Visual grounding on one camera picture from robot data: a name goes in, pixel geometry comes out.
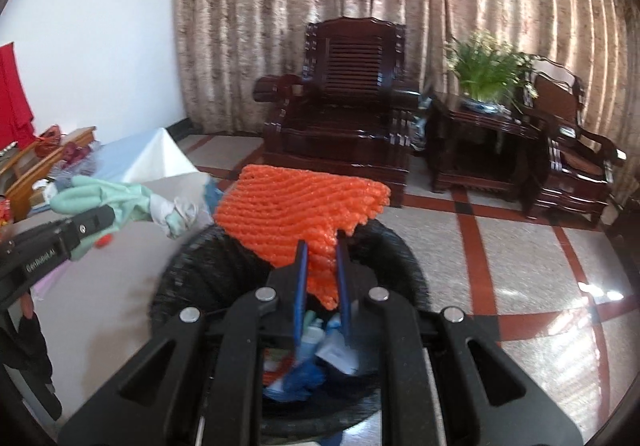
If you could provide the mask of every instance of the chair armrest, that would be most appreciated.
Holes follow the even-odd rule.
[[[304,80],[294,74],[283,74],[282,76],[263,76],[255,82],[254,101],[255,102],[280,102],[293,98],[301,93],[296,93],[293,85],[304,85]]]
[[[415,81],[397,79],[391,88],[391,108],[417,111],[420,86]]]
[[[591,139],[594,142],[600,144],[600,150],[598,155],[607,159],[615,166],[622,166],[626,162],[626,154],[620,151],[613,141],[604,137],[604,135],[598,135],[585,129],[580,131],[580,135],[584,135],[587,139]]]
[[[516,108],[520,110],[523,115],[528,115],[529,117],[543,121],[546,125],[546,135],[550,139],[556,139],[560,135],[560,124],[555,115],[546,111],[531,108],[530,106],[526,106],[522,103],[517,103]]]

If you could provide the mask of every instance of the curtain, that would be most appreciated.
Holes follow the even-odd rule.
[[[406,71],[455,91],[443,45],[487,29],[520,50],[567,66],[586,86],[585,127],[625,149],[617,192],[634,187],[640,161],[640,14],[633,0],[175,0],[182,93],[209,132],[261,130],[252,99],[265,74],[299,73],[308,22],[375,16],[406,25]]]

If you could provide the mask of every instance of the black trash bin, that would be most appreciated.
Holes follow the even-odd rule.
[[[375,272],[379,285],[398,292],[419,309],[430,308],[420,266],[391,229],[370,220],[357,227],[348,248],[353,261]],[[242,294],[263,286],[271,269],[271,264],[220,226],[207,227],[182,247],[162,274],[149,308],[152,331],[188,306],[206,313],[230,307]],[[331,436],[378,410],[377,375],[351,378],[333,373],[307,401],[282,404],[264,399],[262,442],[286,444]]]

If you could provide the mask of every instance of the potted plant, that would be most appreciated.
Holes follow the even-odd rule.
[[[467,41],[452,39],[446,44],[447,63],[458,77],[460,91],[469,108],[484,113],[502,110],[510,102],[516,86],[525,86],[532,96],[537,92],[524,79],[531,69],[531,58],[487,31],[472,34]]]

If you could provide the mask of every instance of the orange mesh bag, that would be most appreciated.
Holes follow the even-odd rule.
[[[384,184],[307,170],[245,166],[222,198],[215,220],[274,267],[293,262],[299,239],[309,247],[307,290],[328,309],[338,304],[335,244],[389,205]]]

